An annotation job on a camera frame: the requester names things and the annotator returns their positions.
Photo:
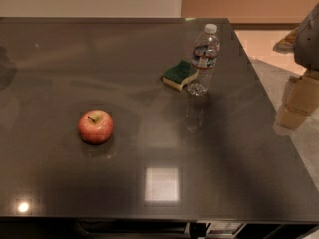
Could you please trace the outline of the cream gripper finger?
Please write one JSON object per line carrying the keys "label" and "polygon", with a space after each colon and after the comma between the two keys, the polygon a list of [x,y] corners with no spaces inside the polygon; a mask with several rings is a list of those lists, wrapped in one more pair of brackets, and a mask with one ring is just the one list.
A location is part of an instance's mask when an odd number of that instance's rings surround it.
{"label": "cream gripper finger", "polygon": [[307,70],[287,81],[275,122],[274,131],[282,136],[300,128],[319,108],[319,72]]}

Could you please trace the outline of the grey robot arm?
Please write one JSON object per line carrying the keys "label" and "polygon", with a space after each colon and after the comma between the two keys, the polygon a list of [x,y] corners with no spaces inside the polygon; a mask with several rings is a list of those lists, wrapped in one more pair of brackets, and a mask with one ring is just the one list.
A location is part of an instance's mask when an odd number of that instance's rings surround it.
{"label": "grey robot arm", "polygon": [[300,77],[290,77],[285,85],[273,125],[279,135],[289,135],[300,128],[319,108],[319,4],[298,27],[294,61],[306,71]]}

